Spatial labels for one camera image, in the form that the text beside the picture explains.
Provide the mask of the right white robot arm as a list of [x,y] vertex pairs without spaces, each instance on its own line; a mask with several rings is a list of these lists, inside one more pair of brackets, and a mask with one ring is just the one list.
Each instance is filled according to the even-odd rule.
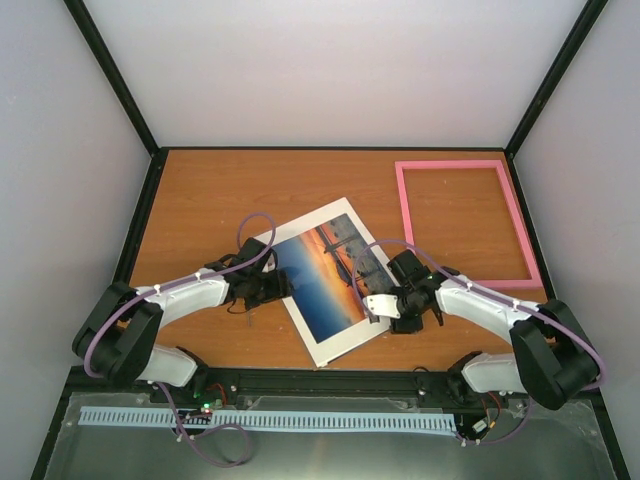
[[511,346],[509,354],[478,353],[463,361],[460,374],[472,391],[527,394],[544,408],[558,410],[600,380],[603,363],[566,303],[524,301],[454,269],[432,271],[410,250],[392,258],[388,267],[398,285],[381,300],[393,332],[419,331],[431,311],[438,320],[445,315],[467,320]]

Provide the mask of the sunset photo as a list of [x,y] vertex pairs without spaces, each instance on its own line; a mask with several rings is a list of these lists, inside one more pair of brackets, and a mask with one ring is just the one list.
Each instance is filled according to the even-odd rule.
[[386,258],[364,248],[369,241],[353,216],[342,213],[275,245],[278,267],[293,291],[287,309],[309,344],[356,345],[389,329],[389,320],[370,319],[362,299],[394,286]]

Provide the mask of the pink picture frame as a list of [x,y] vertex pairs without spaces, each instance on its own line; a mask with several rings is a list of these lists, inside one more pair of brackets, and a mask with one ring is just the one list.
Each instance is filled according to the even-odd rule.
[[543,287],[506,161],[395,163],[403,239],[497,290]]

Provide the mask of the white mat board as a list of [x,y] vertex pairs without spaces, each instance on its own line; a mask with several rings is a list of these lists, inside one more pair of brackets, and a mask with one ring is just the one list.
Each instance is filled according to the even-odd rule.
[[[296,230],[298,228],[302,229],[302,230],[307,230],[309,229],[313,224],[318,224],[318,223],[322,223],[334,216],[340,215],[342,213],[347,213],[351,216],[353,216],[353,218],[355,219],[355,223],[358,227],[362,228],[364,230],[364,237],[369,241],[369,244],[372,244],[374,242],[374,237],[372,236],[372,234],[369,232],[369,230],[367,229],[367,227],[365,226],[365,224],[363,223],[363,221],[359,218],[359,216],[357,215],[355,209],[352,207],[351,203],[348,201],[347,198],[343,197],[341,199],[338,199],[334,202],[331,202],[325,206],[322,206],[310,213],[307,213],[305,215],[302,215],[290,222],[287,222],[281,226],[279,226],[276,229],[276,233],[274,235],[275,240],[274,243],[272,245],[272,249],[274,250],[274,247],[276,244],[278,244],[279,242],[289,239],[293,236],[295,236],[297,234]],[[392,277],[391,272],[389,271],[389,269],[387,268],[387,263],[389,262],[389,258],[387,257],[387,255],[382,251],[382,249],[379,246],[373,247],[371,249],[367,249],[364,248],[365,251],[369,251],[369,250],[373,250],[377,253],[379,253],[379,255],[384,256],[386,258],[386,269],[388,270],[388,273],[390,274],[392,280],[394,281],[394,286],[392,287],[392,289],[397,285],[397,282],[395,281],[395,279]],[[290,311],[287,309],[288,305],[289,305],[289,299],[291,298],[287,297],[283,300],[284,306],[286,308],[286,310],[288,311],[290,317]],[[321,344],[321,345],[317,345],[317,346],[312,346],[309,344],[309,338],[305,335],[305,333],[302,331],[302,327],[300,326],[300,324],[298,322],[295,321],[295,319],[293,319],[291,317],[296,329],[298,330],[298,333],[303,341],[303,343],[305,344],[307,351],[314,363],[315,366],[322,368],[327,366],[330,362],[334,361],[335,359],[349,353],[350,351],[360,347],[361,345],[365,344],[366,342],[372,340],[373,338],[385,333],[381,333],[373,338],[370,338],[366,341],[362,341],[356,345],[345,345],[345,344],[341,344],[341,343],[330,343],[330,344]]]

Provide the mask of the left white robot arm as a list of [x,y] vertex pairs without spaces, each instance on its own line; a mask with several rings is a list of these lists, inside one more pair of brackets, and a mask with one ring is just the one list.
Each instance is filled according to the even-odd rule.
[[165,284],[133,288],[112,283],[73,339],[72,351],[93,378],[117,387],[136,381],[163,383],[184,401],[197,402],[208,390],[208,366],[184,347],[158,344],[158,332],[200,310],[242,302],[248,312],[292,291],[276,252],[249,238],[236,255]]

